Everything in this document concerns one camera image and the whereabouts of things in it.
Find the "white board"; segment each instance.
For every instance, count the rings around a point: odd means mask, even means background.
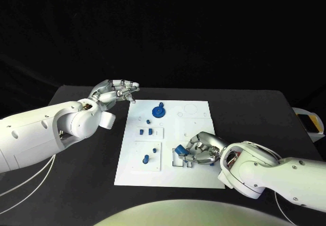
[[[152,110],[160,102],[166,115],[158,119]],[[149,128],[153,128],[153,135],[149,135]],[[218,180],[220,162],[214,166],[185,163],[173,153],[173,149],[179,145],[186,146],[201,131],[215,134],[207,101],[137,100],[136,104],[130,104],[114,184],[225,188]],[[143,164],[146,154],[150,160]]]

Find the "blue object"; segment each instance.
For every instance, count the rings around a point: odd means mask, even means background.
[[[153,108],[152,114],[156,118],[162,118],[165,116],[165,108],[163,108],[163,103],[160,102],[159,107]]]
[[[191,154],[191,152],[182,147],[182,145],[179,145],[175,148],[175,152],[178,153],[178,155],[188,155],[188,154]]]
[[[146,155],[146,156],[145,156],[145,159],[143,159],[143,163],[145,163],[145,164],[149,163],[149,158],[150,158],[149,155]]]

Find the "robotic hand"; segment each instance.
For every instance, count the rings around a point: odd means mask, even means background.
[[[0,120],[0,173],[36,164],[88,138],[98,126],[111,129],[116,116],[106,112],[117,101],[134,103],[136,82],[106,80],[88,98],[70,101]]]
[[[191,154],[191,148],[202,152]],[[250,198],[266,189],[274,190],[293,204],[326,212],[326,163],[299,158],[282,158],[264,146],[244,141],[228,144],[215,135],[201,132],[186,149],[175,149],[179,158],[198,164],[220,161],[220,180]]]

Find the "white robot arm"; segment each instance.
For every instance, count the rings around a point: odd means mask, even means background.
[[[191,148],[202,152],[191,154]],[[266,189],[274,190],[293,204],[326,212],[326,163],[299,158],[282,158],[264,146],[244,141],[228,144],[215,135],[201,132],[186,149],[175,149],[179,158],[198,164],[221,160],[220,180],[250,198]]]
[[[106,80],[88,98],[65,102],[0,120],[0,173],[26,167],[88,138],[98,126],[111,129],[116,116],[106,112],[117,101],[134,103],[136,82]]]

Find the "black table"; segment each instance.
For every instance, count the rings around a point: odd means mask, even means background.
[[[62,86],[51,105],[77,101],[93,87]],[[279,91],[152,89],[142,88],[136,99],[207,100],[217,134],[230,142],[253,141],[272,148],[283,157],[322,160],[310,138],[283,94]],[[254,200],[234,189],[114,186],[117,162],[129,114],[129,102],[117,103],[111,130],[96,134],[57,155],[49,177],[31,198],[0,215],[0,225],[94,225],[122,210],[169,199],[201,199],[228,202],[260,210],[285,219],[274,192],[266,189]],[[0,192],[23,182],[44,167],[42,163],[8,172]],[[38,176],[9,195],[0,197],[0,208],[9,208],[36,188]],[[326,214],[279,198],[283,211],[299,225],[318,225]]]

